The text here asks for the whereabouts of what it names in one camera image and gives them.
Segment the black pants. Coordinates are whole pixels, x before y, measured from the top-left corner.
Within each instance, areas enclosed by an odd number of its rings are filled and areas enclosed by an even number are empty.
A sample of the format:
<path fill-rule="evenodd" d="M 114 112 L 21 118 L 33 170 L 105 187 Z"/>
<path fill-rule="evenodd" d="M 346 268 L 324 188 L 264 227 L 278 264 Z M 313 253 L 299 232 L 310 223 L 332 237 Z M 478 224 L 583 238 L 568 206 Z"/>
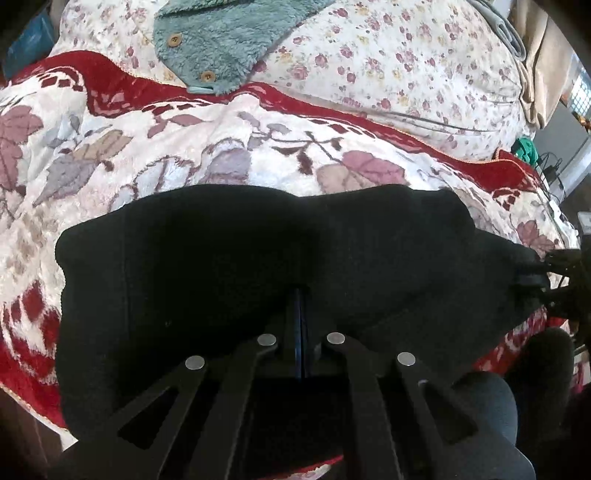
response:
<path fill-rule="evenodd" d="M 56 372 L 83 437 L 191 355 L 339 331 L 453 378 L 539 309 L 538 254 L 479 229 L 451 190 L 297 197 L 200 185 L 65 230 Z"/>

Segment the green cloth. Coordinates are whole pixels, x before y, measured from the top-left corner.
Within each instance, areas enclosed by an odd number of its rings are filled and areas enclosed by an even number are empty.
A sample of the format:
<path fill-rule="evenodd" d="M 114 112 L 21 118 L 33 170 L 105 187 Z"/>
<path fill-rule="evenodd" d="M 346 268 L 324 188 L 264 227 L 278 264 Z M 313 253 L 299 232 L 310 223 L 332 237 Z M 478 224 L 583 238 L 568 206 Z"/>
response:
<path fill-rule="evenodd" d="M 511 147 L 511 153 L 522 162 L 534 168 L 539 161 L 539 153 L 534 142 L 528 137 L 520 137 Z"/>

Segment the beige curtain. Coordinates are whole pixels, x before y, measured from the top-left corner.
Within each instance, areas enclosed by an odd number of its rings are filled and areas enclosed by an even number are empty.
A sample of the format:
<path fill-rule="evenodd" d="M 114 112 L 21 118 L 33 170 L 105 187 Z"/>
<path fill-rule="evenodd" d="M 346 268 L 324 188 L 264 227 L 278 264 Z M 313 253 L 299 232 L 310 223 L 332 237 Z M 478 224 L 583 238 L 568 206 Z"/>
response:
<path fill-rule="evenodd" d="M 534 1 L 516 1 L 511 21 L 526 49 L 525 60 L 518 64 L 525 118 L 536 129 L 543 129 L 567 86 L 573 49 Z"/>

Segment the white floral bed sheet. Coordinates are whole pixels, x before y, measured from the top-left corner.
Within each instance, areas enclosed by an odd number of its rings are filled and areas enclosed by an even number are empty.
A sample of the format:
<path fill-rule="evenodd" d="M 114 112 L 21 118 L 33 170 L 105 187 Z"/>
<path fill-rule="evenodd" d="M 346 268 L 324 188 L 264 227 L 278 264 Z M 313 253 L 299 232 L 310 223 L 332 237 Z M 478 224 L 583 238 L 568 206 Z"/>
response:
<path fill-rule="evenodd" d="M 137 77 L 185 87 L 158 59 L 169 1 L 70 1 L 54 54 L 90 51 Z M 329 1 L 256 63 L 249 79 L 288 97 L 404 131 L 464 160 L 486 160 L 532 129 L 517 56 L 480 1 Z"/>

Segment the red white leaf blanket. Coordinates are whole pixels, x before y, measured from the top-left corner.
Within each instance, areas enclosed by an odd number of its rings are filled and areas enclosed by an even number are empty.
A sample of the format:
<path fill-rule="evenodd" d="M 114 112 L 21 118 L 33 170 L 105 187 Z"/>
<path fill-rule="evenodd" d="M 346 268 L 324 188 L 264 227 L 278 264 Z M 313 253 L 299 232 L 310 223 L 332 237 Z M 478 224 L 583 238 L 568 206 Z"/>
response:
<path fill-rule="evenodd" d="M 73 51 L 1 92 L 1 387 L 61 433 L 54 359 L 67 228 L 204 182 L 296 195 L 383 184 L 448 188 L 476 225 L 546 253 L 578 246 L 538 174 L 506 151 L 463 161 L 395 128 L 253 83 L 221 98 L 134 77 Z"/>

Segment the teal fleece garment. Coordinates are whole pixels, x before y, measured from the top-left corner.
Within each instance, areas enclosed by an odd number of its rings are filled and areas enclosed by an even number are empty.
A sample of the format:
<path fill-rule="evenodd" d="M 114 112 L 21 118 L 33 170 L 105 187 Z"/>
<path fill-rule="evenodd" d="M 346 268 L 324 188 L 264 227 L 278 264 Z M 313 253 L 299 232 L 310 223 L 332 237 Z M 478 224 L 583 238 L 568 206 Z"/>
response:
<path fill-rule="evenodd" d="M 158 59 L 190 94 L 238 90 L 273 45 L 331 3 L 314 0 L 169 1 L 154 16 Z"/>

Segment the blue plastic bag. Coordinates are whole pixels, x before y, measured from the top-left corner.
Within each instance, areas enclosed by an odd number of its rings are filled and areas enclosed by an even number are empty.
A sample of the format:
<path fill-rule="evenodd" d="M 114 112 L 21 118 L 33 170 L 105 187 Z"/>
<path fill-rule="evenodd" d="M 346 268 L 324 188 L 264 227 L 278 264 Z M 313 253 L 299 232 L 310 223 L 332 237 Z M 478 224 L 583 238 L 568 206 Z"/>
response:
<path fill-rule="evenodd" d="M 28 22 L 1 57 L 3 78 L 10 80 L 27 66 L 43 59 L 52 50 L 56 40 L 49 13 L 42 10 Z"/>

